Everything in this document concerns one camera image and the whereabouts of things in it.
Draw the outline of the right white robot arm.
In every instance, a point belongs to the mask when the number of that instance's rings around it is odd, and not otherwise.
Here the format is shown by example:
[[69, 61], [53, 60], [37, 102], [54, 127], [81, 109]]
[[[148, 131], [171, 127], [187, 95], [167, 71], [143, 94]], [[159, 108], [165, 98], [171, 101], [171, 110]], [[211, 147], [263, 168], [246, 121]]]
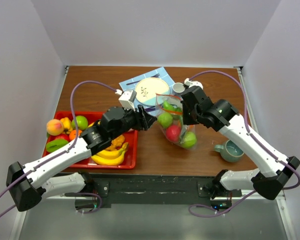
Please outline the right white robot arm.
[[232, 190], [253, 190], [265, 199], [274, 200], [299, 167], [300, 160], [273, 148], [228, 101], [213, 103], [199, 86], [188, 87], [181, 98], [184, 124], [212, 128], [238, 146], [257, 167], [245, 171], [222, 170], [206, 189], [220, 197]]

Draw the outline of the green lime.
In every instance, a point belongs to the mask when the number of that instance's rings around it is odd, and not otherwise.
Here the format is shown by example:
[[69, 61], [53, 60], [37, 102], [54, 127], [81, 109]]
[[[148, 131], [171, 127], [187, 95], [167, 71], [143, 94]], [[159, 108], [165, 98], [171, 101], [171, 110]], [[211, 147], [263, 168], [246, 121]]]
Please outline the green lime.
[[181, 146], [186, 149], [192, 148], [196, 143], [196, 134], [191, 131], [187, 131], [180, 142]]
[[157, 117], [157, 121], [163, 129], [167, 129], [173, 124], [173, 116], [169, 112], [163, 112]]

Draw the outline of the green chili pepper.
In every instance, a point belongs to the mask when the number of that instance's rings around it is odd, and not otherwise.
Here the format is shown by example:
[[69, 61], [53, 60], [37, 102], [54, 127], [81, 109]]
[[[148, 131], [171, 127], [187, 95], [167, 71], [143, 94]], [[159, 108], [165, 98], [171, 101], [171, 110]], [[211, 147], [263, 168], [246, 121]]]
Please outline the green chili pepper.
[[180, 107], [175, 107], [174, 111], [177, 114], [173, 114], [173, 119], [176, 120], [176, 121], [181, 121], [183, 119], [183, 111], [182, 111], [182, 109]]

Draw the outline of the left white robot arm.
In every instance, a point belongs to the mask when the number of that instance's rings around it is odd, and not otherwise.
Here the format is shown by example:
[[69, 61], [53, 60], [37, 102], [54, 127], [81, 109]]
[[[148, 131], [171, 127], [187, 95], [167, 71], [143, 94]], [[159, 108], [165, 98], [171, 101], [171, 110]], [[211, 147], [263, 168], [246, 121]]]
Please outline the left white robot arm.
[[27, 211], [41, 200], [61, 194], [89, 196], [95, 187], [87, 173], [56, 176], [69, 166], [105, 150], [112, 140], [130, 129], [147, 131], [157, 120], [142, 105], [136, 110], [111, 107], [93, 126], [77, 139], [50, 153], [27, 163], [15, 162], [8, 168], [7, 189], [20, 212]]

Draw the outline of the green cucumber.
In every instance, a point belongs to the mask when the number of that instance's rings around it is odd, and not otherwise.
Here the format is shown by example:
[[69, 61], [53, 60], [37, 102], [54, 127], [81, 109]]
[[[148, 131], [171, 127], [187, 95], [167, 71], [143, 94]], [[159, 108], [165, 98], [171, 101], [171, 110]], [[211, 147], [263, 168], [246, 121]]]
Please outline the green cucumber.
[[174, 112], [175, 111], [175, 107], [166, 100], [163, 102], [162, 108], [166, 112]]

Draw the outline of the clear orange zip top bag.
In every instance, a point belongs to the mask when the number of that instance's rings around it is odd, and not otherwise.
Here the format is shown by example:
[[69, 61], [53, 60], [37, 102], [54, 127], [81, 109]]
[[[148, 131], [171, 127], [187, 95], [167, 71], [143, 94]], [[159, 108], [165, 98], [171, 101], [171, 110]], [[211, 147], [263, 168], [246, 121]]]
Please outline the clear orange zip top bag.
[[186, 150], [193, 150], [196, 147], [196, 129], [194, 125], [184, 123], [180, 97], [157, 94], [155, 111], [158, 125], [169, 142]]

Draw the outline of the red apple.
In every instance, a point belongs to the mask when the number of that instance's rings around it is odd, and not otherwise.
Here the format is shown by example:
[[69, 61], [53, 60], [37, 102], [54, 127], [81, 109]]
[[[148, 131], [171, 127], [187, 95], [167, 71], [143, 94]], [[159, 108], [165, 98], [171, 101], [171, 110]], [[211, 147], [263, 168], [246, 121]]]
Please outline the red apple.
[[169, 126], [165, 131], [166, 138], [173, 143], [177, 143], [179, 141], [180, 134], [181, 128], [175, 124]]

